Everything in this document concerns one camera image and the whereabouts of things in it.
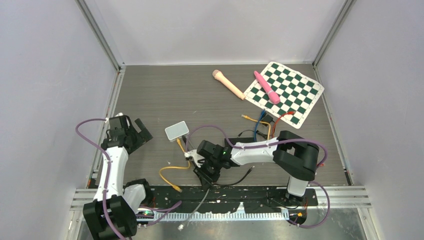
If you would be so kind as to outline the white small router box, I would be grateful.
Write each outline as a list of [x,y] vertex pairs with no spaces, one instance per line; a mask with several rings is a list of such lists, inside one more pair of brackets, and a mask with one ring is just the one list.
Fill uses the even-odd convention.
[[190,132],[190,130],[185,121],[180,121],[178,123],[175,123],[171,126],[166,127],[164,129],[164,132],[167,136],[167,139],[170,142],[174,142],[177,139],[181,138],[182,136],[187,135]]

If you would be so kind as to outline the black network switch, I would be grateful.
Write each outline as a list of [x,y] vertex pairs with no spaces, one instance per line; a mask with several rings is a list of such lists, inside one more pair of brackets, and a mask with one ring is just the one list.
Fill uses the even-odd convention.
[[245,149],[251,149],[253,146],[254,148],[257,148],[257,146],[260,146],[257,142],[254,142],[253,137],[232,137],[229,138],[229,141],[234,146],[241,146],[241,144],[244,145]]

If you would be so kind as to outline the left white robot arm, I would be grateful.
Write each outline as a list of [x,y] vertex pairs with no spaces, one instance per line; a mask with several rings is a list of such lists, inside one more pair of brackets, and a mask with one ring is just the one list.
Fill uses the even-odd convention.
[[129,116],[119,113],[104,119],[109,125],[106,137],[98,145],[85,137],[79,127],[76,133],[102,153],[102,172],[93,200],[83,206],[83,216],[95,240],[125,240],[137,232],[139,206],[148,207],[153,202],[153,193],[145,179],[124,184],[124,173],[129,155],[153,137],[138,118],[137,131]]

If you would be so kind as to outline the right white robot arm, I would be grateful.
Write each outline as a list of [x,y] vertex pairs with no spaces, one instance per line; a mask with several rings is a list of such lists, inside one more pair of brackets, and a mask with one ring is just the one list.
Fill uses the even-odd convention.
[[278,137],[260,142],[229,142],[226,146],[203,140],[197,149],[185,153],[194,163],[194,173],[204,190],[217,185],[221,169],[248,164],[276,164],[289,174],[285,198],[299,205],[306,197],[307,185],[315,179],[320,148],[313,141],[287,130]]

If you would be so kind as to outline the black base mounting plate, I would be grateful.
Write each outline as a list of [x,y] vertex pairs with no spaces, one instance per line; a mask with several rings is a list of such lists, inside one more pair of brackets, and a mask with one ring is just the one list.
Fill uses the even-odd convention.
[[246,213],[277,213],[281,208],[294,209],[318,205],[316,192],[313,188],[305,191],[302,200],[289,197],[282,186],[214,186],[208,195],[200,186],[182,186],[182,192],[171,186],[151,186],[143,206],[158,209],[168,209],[181,201],[174,213],[191,213],[205,198],[197,209],[199,213],[225,214],[234,213],[243,206]]

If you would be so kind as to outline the beige toy microphone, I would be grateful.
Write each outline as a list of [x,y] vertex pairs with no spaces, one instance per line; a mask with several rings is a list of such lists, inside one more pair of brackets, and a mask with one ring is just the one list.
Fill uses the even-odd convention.
[[238,98],[240,98],[241,100],[245,100],[246,96],[244,95],[243,92],[241,92],[241,90],[236,87],[230,80],[228,80],[221,71],[219,70],[214,70],[212,72],[212,76],[214,77],[214,79],[216,79],[217,81],[219,81],[220,83],[222,83],[224,86],[226,86],[233,94],[235,94]]

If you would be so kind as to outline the pink toy microphone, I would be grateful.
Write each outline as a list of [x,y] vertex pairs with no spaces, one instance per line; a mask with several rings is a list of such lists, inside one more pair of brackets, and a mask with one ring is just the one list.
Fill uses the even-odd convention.
[[281,102],[280,96],[271,88],[271,86],[263,78],[263,76],[257,71],[254,71],[253,73],[254,73],[254,76],[255,76],[257,82],[260,84],[260,86],[263,88],[264,92],[267,94],[269,101],[274,105],[280,103]]

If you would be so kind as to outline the green white checkerboard mat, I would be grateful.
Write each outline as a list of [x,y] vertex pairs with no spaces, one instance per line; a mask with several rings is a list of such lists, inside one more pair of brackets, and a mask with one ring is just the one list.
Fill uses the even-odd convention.
[[278,94],[280,103],[271,103],[256,79],[244,91],[245,99],[276,118],[294,111],[294,114],[285,115],[280,120],[300,129],[325,88],[318,81],[275,61],[268,63],[260,74]]

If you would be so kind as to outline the aluminium front rail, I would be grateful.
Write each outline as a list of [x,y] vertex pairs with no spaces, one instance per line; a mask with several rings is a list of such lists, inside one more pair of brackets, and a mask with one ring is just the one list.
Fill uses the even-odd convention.
[[[296,211],[306,210],[311,213],[318,210],[325,214],[326,209],[362,209],[371,208],[371,202],[363,186],[309,186],[307,189],[314,189],[318,201],[317,206],[305,206],[301,208],[281,208],[279,212],[273,213],[247,213],[243,206],[231,213],[200,213],[198,208],[205,201],[203,198],[195,208],[196,213],[191,216],[191,221],[258,221],[258,220],[283,220],[294,218]],[[183,221],[189,217],[190,213],[171,212],[163,218],[163,221],[176,222]]]

